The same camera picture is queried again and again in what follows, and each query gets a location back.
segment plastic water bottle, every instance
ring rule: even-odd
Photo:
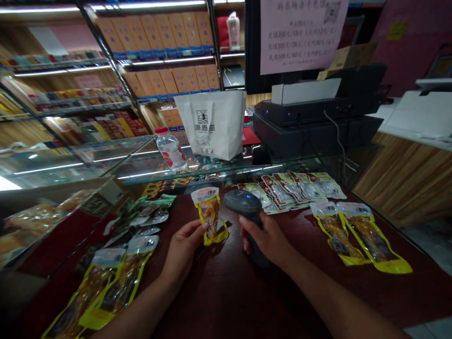
[[[165,159],[171,171],[180,171],[187,168],[187,160],[180,149],[178,139],[170,134],[168,127],[162,126],[155,129],[157,140],[155,143],[162,157]]]

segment white bottle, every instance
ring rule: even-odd
[[[170,134],[168,127],[162,126],[155,129],[157,139],[155,143],[162,157],[165,159],[171,171],[180,171],[187,168],[187,160],[182,152],[178,139]]]
[[[241,50],[240,48],[240,20],[235,12],[232,12],[226,20],[227,34],[229,35],[229,49],[231,51]]]

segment pink wall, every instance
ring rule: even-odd
[[[383,84],[392,84],[393,97],[416,88],[443,43],[452,43],[451,0],[387,0],[372,41],[379,46],[373,62],[387,66]],[[386,41],[394,22],[408,21],[399,41]]]

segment yellow sticky note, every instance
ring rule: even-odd
[[[405,34],[406,28],[408,27],[408,21],[400,21],[393,23],[389,33],[387,34],[387,41],[397,41],[400,40]]]

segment white shopping bag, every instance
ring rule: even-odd
[[[242,151],[246,92],[174,97],[194,154],[231,160]]]

